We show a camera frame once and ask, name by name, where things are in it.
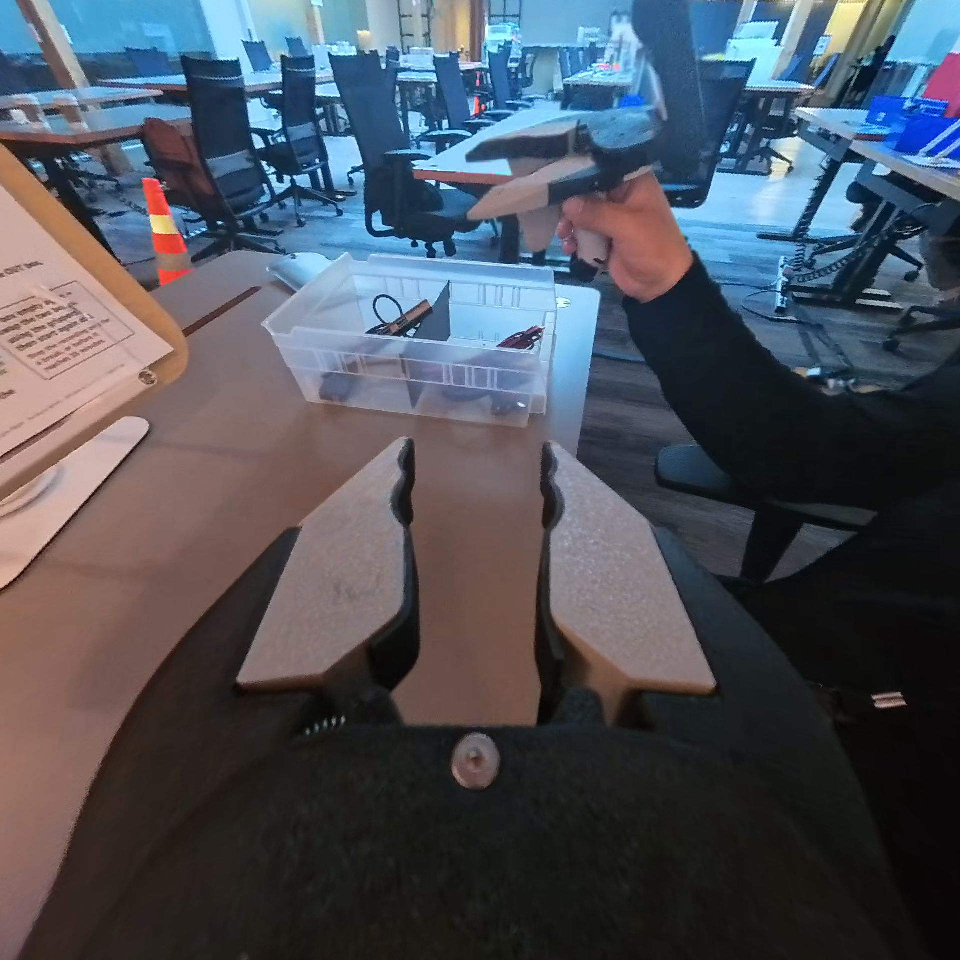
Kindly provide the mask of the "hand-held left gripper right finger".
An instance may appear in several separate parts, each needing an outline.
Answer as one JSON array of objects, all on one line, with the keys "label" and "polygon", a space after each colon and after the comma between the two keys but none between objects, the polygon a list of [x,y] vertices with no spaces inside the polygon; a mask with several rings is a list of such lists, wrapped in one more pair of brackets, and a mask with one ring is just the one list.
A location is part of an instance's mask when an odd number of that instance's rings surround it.
[{"label": "hand-held left gripper right finger", "polygon": [[541,457],[537,721],[586,690],[616,724],[640,695],[711,697],[717,681],[648,519],[555,441]]}]

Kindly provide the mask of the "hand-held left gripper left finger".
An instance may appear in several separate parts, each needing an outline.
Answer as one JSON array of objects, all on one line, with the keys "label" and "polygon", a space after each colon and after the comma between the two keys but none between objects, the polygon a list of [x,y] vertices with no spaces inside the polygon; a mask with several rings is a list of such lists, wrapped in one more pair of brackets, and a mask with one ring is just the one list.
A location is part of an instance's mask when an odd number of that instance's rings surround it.
[{"label": "hand-held left gripper left finger", "polygon": [[393,691],[421,645],[415,444],[388,445],[297,528],[236,678],[249,692]]}]

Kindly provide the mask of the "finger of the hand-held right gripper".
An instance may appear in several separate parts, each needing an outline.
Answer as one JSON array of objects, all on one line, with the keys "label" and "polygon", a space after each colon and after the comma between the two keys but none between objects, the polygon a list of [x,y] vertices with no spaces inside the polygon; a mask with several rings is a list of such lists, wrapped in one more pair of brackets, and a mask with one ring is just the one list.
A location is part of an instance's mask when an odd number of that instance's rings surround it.
[{"label": "finger of the hand-held right gripper", "polygon": [[474,222],[491,221],[560,207],[568,199],[596,191],[595,181],[593,161],[555,161],[493,186],[466,217]]},{"label": "finger of the hand-held right gripper", "polygon": [[536,177],[543,181],[592,181],[596,164],[581,135],[588,130],[587,112],[562,112],[522,128],[495,131],[476,139],[465,154],[468,164],[506,162],[510,179]]}]

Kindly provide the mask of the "clear plastic bin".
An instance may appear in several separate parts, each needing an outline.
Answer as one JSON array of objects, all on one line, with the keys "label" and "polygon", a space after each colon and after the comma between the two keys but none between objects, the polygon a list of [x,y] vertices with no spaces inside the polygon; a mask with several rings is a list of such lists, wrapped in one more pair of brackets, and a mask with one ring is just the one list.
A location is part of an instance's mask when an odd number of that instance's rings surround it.
[{"label": "clear plastic bin", "polygon": [[[558,314],[551,270],[392,254],[330,260],[297,292],[281,284],[291,295],[263,322],[307,402],[516,427],[546,413]],[[377,323],[376,296],[403,310],[432,305],[447,282],[448,342],[366,334]],[[402,370],[407,347],[434,348],[443,368],[441,384],[426,386],[414,410]],[[345,404],[318,399],[330,373],[358,377]]]}]

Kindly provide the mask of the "person's right forearm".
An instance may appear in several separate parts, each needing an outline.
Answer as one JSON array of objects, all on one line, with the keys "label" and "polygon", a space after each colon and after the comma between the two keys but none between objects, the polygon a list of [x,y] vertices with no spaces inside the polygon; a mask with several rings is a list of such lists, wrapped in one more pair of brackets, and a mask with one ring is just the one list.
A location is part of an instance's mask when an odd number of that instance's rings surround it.
[{"label": "person's right forearm", "polygon": [[827,394],[757,340],[699,258],[623,307],[666,402],[743,488],[877,513],[913,503],[958,523],[958,351],[898,390]]}]

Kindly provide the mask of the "person's right hand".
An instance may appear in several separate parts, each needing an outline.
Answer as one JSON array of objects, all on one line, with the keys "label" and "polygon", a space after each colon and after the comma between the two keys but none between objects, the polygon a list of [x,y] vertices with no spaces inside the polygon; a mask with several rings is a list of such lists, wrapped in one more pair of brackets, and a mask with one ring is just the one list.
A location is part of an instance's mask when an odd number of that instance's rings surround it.
[{"label": "person's right hand", "polygon": [[668,293],[693,264],[690,246],[651,172],[604,196],[566,200],[557,235],[567,254],[589,267],[606,268],[620,291],[642,304]]}]

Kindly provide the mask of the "white table with orange edge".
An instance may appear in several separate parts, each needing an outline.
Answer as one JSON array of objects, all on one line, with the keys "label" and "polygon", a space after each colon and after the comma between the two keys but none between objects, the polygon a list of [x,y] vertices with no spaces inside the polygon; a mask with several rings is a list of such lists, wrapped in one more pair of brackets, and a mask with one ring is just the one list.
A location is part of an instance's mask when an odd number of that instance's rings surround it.
[{"label": "white table with orange edge", "polygon": [[[440,186],[452,186],[468,194],[474,199],[484,197],[491,189],[501,184],[509,183],[515,177],[534,174],[546,165],[553,163],[553,159],[520,158],[516,160],[493,159],[486,161],[469,161],[468,153],[474,150],[477,143],[485,142],[490,137],[513,135],[525,132],[527,129],[540,124],[557,123],[566,127],[574,119],[582,119],[587,112],[580,110],[558,109],[529,109],[510,115],[507,119],[495,122],[492,126],[482,129],[478,134],[468,137],[449,149],[437,153],[427,160],[416,161],[413,164],[414,178],[436,183]],[[501,264],[546,266],[563,274],[570,272],[570,256],[564,254],[559,241],[553,239],[549,246],[541,250],[534,250],[528,245],[516,217],[506,217],[495,221],[499,227],[498,261]]]}]

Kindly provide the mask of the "black mesh office chair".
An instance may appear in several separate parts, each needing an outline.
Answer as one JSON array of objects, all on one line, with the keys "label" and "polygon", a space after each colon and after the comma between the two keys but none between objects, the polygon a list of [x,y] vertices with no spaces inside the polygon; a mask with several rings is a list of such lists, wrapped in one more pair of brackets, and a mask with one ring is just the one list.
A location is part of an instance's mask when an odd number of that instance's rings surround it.
[{"label": "black mesh office chair", "polygon": [[706,202],[731,125],[757,61],[703,59],[699,63],[705,142],[696,174],[680,176],[664,167],[657,177],[671,208],[696,210]]}]

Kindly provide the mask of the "black bin divider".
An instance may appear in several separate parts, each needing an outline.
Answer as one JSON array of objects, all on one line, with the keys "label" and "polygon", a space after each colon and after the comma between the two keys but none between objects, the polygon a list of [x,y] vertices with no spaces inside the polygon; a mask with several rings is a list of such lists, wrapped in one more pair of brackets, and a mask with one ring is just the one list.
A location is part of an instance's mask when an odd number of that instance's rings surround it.
[{"label": "black bin divider", "polygon": [[[417,343],[446,343],[450,340],[450,282],[446,282],[431,305],[431,311],[416,326],[411,339]],[[434,347],[407,346],[401,367],[407,381],[411,409],[417,409],[428,385],[442,384],[443,364],[436,362]]]}]

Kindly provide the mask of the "desk with black legs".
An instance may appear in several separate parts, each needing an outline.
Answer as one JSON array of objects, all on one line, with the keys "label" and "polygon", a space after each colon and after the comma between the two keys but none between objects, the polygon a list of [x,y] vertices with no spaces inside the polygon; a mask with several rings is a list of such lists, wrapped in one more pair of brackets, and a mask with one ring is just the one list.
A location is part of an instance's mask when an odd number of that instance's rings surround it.
[{"label": "desk with black legs", "polygon": [[[792,275],[785,294],[806,308],[882,310],[900,313],[904,306],[876,287],[884,261],[891,257],[895,231],[910,218],[930,235],[945,236],[958,226],[958,171],[918,164],[912,155],[893,150],[875,135],[863,135],[864,110],[798,107],[799,138],[823,155],[822,172],[791,232],[760,233],[758,238],[795,245]],[[879,209],[863,233],[854,237],[846,256],[828,267],[804,271],[801,262],[817,241],[809,229],[840,169],[859,165],[855,182],[879,198]]]}]

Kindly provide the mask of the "person's dark clothed body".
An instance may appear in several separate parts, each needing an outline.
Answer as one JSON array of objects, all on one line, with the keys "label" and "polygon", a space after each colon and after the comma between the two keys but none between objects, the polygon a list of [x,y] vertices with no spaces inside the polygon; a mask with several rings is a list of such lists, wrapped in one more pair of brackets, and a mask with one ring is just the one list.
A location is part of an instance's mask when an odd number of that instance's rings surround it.
[{"label": "person's dark clothed body", "polygon": [[958,958],[958,482],[793,575],[725,582],[833,721],[929,954]]}]

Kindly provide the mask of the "white stand base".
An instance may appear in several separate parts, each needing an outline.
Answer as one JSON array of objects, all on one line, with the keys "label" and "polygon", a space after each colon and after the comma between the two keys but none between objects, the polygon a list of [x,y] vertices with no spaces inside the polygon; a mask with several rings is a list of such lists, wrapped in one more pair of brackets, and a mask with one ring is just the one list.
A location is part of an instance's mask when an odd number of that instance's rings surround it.
[{"label": "white stand base", "polygon": [[146,418],[125,416],[2,501],[3,590],[42,555],[149,431]]}]

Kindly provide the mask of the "small blue bin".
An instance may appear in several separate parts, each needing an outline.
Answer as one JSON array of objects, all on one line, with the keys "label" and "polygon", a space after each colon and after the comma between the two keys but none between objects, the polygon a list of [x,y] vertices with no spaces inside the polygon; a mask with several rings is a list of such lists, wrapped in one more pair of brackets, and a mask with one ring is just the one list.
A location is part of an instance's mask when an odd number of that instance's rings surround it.
[{"label": "small blue bin", "polygon": [[859,126],[864,139],[896,149],[905,132],[920,121],[938,121],[950,102],[926,97],[876,95],[870,101],[866,119]]}]

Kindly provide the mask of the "row of black office chairs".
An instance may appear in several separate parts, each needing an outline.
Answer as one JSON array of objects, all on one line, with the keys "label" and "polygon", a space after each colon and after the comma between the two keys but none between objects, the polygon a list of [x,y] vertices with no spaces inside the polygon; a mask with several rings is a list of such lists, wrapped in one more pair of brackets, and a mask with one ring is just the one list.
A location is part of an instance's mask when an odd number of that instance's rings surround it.
[{"label": "row of black office chairs", "polygon": [[[150,118],[143,140],[171,200],[206,224],[213,245],[202,254],[249,250],[280,253],[280,230],[262,226],[272,208],[293,207],[306,225],[304,202],[317,202],[342,217],[342,198],[319,182],[329,174],[329,155],[315,106],[317,77],[311,56],[282,59],[282,125],[254,129],[238,61],[184,56],[191,128]],[[455,236],[475,232],[468,213],[476,198],[417,179],[414,164],[429,155],[414,150],[404,131],[379,58],[335,55],[335,84],[364,161],[364,214],[375,238],[422,244],[428,258],[438,246],[457,253]]]}]

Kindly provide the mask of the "orange traffic cone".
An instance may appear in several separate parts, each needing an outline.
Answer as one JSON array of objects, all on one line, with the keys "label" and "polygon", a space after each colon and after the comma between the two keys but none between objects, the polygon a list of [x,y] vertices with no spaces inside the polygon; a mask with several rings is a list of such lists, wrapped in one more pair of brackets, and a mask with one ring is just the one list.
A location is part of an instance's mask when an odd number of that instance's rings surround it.
[{"label": "orange traffic cone", "polygon": [[155,268],[159,286],[164,287],[191,274],[194,264],[160,181],[144,177],[142,188],[150,221]]}]

